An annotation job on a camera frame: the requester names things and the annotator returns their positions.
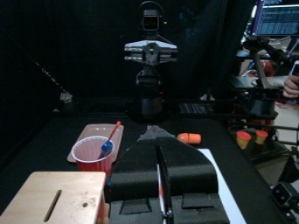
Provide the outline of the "person's hand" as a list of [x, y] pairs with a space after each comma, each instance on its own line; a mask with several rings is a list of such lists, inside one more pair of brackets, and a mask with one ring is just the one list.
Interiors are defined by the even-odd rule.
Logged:
[[282, 96], [285, 98], [297, 98], [299, 97], [299, 77], [289, 75], [284, 81], [284, 90]]

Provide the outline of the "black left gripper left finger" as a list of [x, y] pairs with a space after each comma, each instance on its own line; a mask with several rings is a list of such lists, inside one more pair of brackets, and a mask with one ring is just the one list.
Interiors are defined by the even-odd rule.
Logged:
[[109, 183], [109, 224], [162, 224], [153, 140], [117, 158]]

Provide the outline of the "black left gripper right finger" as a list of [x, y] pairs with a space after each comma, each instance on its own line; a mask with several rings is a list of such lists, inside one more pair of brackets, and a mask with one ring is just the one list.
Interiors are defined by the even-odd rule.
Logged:
[[229, 224], [213, 164], [173, 137], [154, 140], [166, 224]]

